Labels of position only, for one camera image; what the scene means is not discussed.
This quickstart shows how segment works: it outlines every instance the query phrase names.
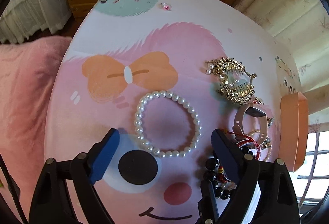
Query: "red oval nose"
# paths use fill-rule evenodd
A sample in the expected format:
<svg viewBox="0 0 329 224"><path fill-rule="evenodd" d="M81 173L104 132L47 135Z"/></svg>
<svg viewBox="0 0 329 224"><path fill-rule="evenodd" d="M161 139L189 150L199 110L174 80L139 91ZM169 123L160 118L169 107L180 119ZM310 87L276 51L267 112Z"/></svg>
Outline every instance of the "red oval nose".
<svg viewBox="0 0 329 224"><path fill-rule="evenodd" d="M192 195L192 188L185 182L171 184L164 192L163 198L169 205L181 205Z"/></svg>

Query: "cartoon eye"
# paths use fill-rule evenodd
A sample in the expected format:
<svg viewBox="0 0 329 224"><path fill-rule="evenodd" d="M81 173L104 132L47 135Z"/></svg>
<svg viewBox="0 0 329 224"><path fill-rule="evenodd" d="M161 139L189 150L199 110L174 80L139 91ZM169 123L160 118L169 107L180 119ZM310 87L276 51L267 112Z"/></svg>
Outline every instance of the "cartoon eye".
<svg viewBox="0 0 329 224"><path fill-rule="evenodd" d="M151 188L161 174L161 159L141 150L135 136L120 134L120 143L103 176L112 188L141 193Z"/></svg>

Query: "cartoon bow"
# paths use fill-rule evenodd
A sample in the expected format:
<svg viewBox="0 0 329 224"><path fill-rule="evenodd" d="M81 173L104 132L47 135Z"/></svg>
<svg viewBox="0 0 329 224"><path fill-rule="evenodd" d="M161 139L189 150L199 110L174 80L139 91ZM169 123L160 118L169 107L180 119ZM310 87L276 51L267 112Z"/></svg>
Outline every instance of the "cartoon bow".
<svg viewBox="0 0 329 224"><path fill-rule="evenodd" d="M164 52L150 52L129 66L108 55L89 57L82 65L90 96L98 103L117 98L130 83L149 91L168 90L178 81L178 73Z"/></svg>

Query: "curtain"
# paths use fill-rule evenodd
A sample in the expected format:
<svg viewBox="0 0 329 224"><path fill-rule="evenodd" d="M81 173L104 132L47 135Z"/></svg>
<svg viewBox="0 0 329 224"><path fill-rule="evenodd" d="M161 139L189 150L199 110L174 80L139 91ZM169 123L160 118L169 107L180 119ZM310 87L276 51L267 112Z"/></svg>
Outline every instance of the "curtain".
<svg viewBox="0 0 329 224"><path fill-rule="evenodd" d="M0 17L0 42L22 43L39 29L54 34L70 16L66 0L11 0Z"/></svg>
<svg viewBox="0 0 329 224"><path fill-rule="evenodd" d="M329 123L329 16L320 0L237 0L235 9L245 14L294 57L309 123Z"/></svg>

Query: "cartoon mouth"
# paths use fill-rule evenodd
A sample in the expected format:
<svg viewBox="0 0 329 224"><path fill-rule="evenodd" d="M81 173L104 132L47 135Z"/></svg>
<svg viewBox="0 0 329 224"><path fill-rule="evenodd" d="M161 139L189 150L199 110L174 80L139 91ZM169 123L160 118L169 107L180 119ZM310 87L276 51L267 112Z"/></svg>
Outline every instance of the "cartoon mouth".
<svg viewBox="0 0 329 224"><path fill-rule="evenodd" d="M139 214L139 216L149 216L151 218L155 218L155 219L159 219L159 220L181 220L181 219L187 219L187 218L191 218L192 215L189 216L181 216L181 217L162 217L162 216L156 216L151 214L151 212L153 211L153 207L150 207L148 210L146 210L145 212Z"/></svg>

